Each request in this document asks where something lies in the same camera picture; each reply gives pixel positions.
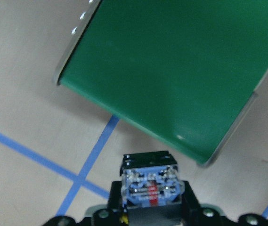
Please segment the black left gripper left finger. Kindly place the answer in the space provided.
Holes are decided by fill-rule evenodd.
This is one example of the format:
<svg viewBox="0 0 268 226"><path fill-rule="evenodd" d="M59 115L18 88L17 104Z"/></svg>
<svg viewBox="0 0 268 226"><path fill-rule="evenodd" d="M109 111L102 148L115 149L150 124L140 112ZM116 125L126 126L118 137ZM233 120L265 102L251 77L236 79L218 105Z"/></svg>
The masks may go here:
<svg viewBox="0 0 268 226"><path fill-rule="evenodd" d="M121 195L121 181L113 181L111 184L111 189L109 193L109 198L107 202L108 211L108 225L109 226L123 226L124 221L123 216L123 206L122 206L122 195Z"/></svg>

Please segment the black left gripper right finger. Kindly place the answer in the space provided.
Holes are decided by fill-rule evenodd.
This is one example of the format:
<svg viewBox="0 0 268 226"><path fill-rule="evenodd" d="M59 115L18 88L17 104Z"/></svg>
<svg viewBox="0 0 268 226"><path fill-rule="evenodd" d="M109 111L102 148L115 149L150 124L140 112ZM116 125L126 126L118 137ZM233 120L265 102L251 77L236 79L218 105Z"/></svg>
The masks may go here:
<svg viewBox="0 0 268 226"><path fill-rule="evenodd" d="M188 181L183 181L184 192L181 195L181 216L184 226L193 226L201 207L200 203Z"/></svg>

